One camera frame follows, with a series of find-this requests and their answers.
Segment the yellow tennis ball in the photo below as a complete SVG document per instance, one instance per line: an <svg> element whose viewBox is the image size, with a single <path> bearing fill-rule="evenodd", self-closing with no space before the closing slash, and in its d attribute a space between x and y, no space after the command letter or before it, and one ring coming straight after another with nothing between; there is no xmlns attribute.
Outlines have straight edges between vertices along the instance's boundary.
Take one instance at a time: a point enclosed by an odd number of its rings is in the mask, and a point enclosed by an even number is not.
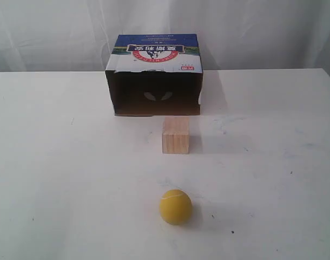
<svg viewBox="0 0 330 260"><path fill-rule="evenodd" d="M163 194L159 205L161 218L171 225L182 225L190 220L193 205L182 190L169 190Z"/></svg>

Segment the light wooden cube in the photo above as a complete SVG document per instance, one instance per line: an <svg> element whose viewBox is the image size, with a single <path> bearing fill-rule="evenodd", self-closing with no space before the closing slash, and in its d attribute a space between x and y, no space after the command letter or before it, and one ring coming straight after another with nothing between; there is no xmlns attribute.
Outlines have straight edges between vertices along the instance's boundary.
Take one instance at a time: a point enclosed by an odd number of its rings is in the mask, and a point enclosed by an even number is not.
<svg viewBox="0 0 330 260"><path fill-rule="evenodd" d="M189 153L189 117L165 117L162 126L162 153Z"/></svg>

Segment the blue white cardboard box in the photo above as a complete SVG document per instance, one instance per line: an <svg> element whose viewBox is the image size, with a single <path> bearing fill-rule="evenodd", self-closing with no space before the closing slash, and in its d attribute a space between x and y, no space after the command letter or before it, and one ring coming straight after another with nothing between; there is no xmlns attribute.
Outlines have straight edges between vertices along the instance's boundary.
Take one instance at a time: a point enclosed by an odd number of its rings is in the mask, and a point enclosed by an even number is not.
<svg viewBox="0 0 330 260"><path fill-rule="evenodd" d="M105 68L116 116L199 115L196 34L119 35Z"/></svg>

